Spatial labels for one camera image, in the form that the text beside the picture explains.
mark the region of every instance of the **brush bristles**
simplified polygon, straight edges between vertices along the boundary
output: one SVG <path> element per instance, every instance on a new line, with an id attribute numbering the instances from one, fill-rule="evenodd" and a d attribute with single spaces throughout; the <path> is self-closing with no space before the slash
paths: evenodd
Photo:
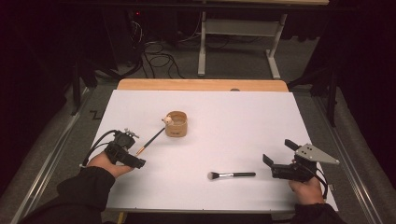
<path id="1" fill-rule="evenodd" d="M 207 174 L 207 178 L 209 178 L 210 180 L 217 179 L 219 178 L 219 174 L 215 172 L 210 172 L 209 174 Z"/>

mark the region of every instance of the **paintbrush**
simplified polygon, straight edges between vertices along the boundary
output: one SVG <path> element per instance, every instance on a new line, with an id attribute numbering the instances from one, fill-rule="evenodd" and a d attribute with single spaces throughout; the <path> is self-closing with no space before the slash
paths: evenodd
<path id="1" fill-rule="evenodd" d="M 165 130 L 165 128 L 162 128 L 157 134 L 154 135 L 154 137 L 152 137 L 144 146 L 142 146 L 142 147 L 137 151 L 137 153 L 136 153 L 135 156 L 137 157 L 138 155 L 140 155 L 140 153 L 142 153 L 143 150 L 144 150 L 146 147 L 148 147 L 148 146 L 151 144 L 151 142 L 154 141 L 154 139 L 155 139 L 158 135 L 160 135 L 160 133 L 161 133 L 163 130 Z"/>
<path id="2" fill-rule="evenodd" d="M 217 179 L 219 177 L 238 177 L 238 176 L 255 176 L 256 173 L 254 172 L 248 172 L 248 173 L 226 173 L 226 174 L 219 174 L 219 173 L 215 173 L 215 172 L 210 172 L 209 174 L 207 174 L 207 178 L 209 178 L 210 180 L 214 180 Z"/>

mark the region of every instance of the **hand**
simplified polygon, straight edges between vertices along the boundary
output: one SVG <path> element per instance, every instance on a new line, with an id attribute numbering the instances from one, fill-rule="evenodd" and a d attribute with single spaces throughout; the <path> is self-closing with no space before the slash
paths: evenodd
<path id="1" fill-rule="evenodd" d="M 127 165 L 114 165 L 110 162 L 105 152 L 101 152 L 100 154 L 93 157 L 90 162 L 88 162 L 87 166 L 97 166 L 102 167 L 111 173 L 115 178 L 120 175 L 124 175 L 128 172 L 131 172 L 134 168 Z"/>
<path id="2" fill-rule="evenodd" d="M 304 183 L 290 180 L 289 186 L 296 194 L 299 204 L 324 203 L 320 182 L 315 177 Z"/>

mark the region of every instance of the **brush handle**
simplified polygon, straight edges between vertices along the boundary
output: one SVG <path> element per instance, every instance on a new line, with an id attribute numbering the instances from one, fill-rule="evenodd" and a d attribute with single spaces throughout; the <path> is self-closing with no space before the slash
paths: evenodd
<path id="1" fill-rule="evenodd" d="M 249 173 L 233 173 L 233 176 L 255 176 L 256 173 L 249 172 Z"/>

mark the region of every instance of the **black jacket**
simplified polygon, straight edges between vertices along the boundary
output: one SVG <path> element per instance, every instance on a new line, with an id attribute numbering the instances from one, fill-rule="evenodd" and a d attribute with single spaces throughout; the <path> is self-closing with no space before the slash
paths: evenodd
<path id="1" fill-rule="evenodd" d="M 58 186 L 58 197 L 37 208 L 20 223 L 100 224 L 114 182 L 114 176 L 103 168 L 85 168 Z M 296 204 L 295 211 L 291 223 L 345 223 L 328 204 Z"/>

